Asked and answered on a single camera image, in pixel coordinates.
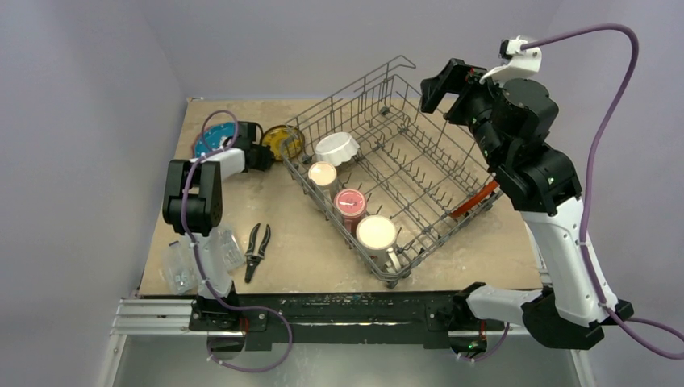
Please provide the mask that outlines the yellow plate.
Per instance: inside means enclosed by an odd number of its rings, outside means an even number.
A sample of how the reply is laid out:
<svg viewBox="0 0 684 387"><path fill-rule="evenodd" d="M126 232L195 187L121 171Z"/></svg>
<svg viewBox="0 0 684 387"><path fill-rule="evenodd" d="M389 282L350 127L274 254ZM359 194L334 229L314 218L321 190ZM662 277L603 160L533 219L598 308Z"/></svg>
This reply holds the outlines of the yellow plate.
<svg viewBox="0 0 684 387"><path fill-rule="evenodd" d="M282 124L268 129L261 137L260 145L273 153L276 162L282 162L302 153L305 138L297 127Z"/></svg>

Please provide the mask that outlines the blue polka dot plate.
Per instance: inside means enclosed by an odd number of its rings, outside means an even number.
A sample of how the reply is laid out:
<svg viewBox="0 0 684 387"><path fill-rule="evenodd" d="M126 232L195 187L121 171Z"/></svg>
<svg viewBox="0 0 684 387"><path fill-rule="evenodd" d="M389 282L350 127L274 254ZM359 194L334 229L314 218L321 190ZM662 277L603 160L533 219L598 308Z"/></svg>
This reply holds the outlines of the blue polka dot plate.
<svg viewBox="0 0 684 387"><path fill-rule="evenodd" d="M193 157L199 158L203 153L209 153L227 145L234 133L235 124L233 122L219 123L208 127L204 132L204 137L199 135L194 141Z"/></svg>

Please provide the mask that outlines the tall cream seahorse cup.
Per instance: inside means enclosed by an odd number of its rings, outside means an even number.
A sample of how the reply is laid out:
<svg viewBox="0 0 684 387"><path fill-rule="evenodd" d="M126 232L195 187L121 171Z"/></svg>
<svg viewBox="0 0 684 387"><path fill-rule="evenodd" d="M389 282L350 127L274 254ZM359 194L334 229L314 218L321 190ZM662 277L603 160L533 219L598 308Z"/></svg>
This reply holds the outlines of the tall cream seahorse cup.
<svg viewBox="0 0 684 387"><path fill-rule="evenodd" d="M307 177L313 188L313 197L331 209L340 190L336 167L326 161L315 162L310 166Z"/></svg>

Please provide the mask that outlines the orange fluted plate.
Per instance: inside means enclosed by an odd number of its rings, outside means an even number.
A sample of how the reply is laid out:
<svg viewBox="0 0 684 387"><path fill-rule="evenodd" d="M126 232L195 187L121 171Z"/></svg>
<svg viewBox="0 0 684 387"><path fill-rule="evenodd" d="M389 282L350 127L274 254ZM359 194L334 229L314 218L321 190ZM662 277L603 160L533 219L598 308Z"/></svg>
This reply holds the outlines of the orange fluted plate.
<svg viewBox="0 0 684 387"><path fill-rule="evenodd" d="M462 205L460 205L454 211L452 211L449 217L456 219L462 216L466 216L466 214L469 213L473 208L475 208L481 202L489 198L498 187L499 184L497 181L490 181L475 195L467 199Z"/></svg>

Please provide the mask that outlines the pink ghost pattern mug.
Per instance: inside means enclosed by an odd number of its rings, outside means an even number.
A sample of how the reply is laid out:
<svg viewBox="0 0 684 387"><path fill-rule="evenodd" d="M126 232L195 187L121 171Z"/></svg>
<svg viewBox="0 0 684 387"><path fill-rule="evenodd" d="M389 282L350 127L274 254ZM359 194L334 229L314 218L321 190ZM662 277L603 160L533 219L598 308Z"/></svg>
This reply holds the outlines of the pink ghost pattern mug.
<svg viewBox="0 0 684 387"><path fill-rule="evenodd" d="M355 235L359 222L366 216L367 198L357 189L342 189L333 199L344 228Z"/></svg>

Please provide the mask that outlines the green interior mushroom mug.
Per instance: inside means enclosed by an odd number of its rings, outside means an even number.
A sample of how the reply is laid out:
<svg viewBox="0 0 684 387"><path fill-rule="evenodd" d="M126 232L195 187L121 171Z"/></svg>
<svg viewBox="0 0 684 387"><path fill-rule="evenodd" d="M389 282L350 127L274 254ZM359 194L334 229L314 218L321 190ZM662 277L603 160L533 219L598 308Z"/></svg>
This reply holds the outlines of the green interior mushroom mug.
<svg viewBox="0 0 684 387"><path fill-rule="evenodd" d="M402 264L396 252L398 228L387 217L369 215L357 225L356 238L370 259L386 273L396 274Z"/></svg>

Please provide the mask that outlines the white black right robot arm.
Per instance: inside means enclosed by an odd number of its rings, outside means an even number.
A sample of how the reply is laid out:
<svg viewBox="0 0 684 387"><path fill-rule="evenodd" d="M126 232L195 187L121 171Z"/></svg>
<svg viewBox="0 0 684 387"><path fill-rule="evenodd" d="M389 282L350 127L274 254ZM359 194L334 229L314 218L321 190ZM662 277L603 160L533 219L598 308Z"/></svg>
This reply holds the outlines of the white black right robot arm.
<svg viewBox="0 0 684 387"><path fill-rule="evenodd" d="M548 275L537 290L473 283L455 295L455 322L464 328L487 319L514 323L548 348L592 348L603 339L604 326L630 318L634 310L612 293L581 235L586 194L573 162L545 141L558 105L537 81L515 78L496 85L485 69L454 58L422 80L420 89L424 113L435 111L445 95L457 96L444 119L468 127Z"/></svg>

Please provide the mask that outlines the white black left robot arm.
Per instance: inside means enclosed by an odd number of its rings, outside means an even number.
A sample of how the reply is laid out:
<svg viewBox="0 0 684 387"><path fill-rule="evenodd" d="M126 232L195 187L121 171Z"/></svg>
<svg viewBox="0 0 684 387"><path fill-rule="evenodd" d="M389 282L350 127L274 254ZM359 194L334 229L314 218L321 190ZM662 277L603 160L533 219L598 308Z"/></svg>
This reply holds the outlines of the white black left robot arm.
<svg viewBox="0 0 684 387"><path fill-rule="evenodd" d="M273 164L270 148L257 142L264 134L258 123L234 120L230 126L230 133L215 134L204 123L191 159L169 162L161 207L165 223L183 237L169 245L179 264L170 278L176 280L186 270L193 271L199 296L216 300L209 319L222 330L235 327L240 312L254 313L260 319L272 313L266 306L238 306L227 300L234 285L231 270L245 265L245 280L250 281L272 235L266 225L265 236L257 243L259 229L254 227L247 250L241 251L233 233L220 224L223 181L249 169L265 171Z"/></svg>

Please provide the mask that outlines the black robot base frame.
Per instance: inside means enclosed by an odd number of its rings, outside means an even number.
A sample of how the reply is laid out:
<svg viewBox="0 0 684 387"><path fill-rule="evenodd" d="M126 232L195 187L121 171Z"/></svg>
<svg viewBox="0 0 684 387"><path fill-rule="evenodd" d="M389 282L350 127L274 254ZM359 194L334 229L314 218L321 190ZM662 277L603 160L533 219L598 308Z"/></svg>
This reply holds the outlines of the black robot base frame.
<svg viewBox="0 0 684 387"><path fill-rule="evenodd" d="M266 306L260 319L234 312L214 299L191 302L191 331L236 335L247 351L267 351L275 343L412 344L466 355L483 353L504 325L468 320L453 291L364 293L232 292L233 306Z"/></svg>

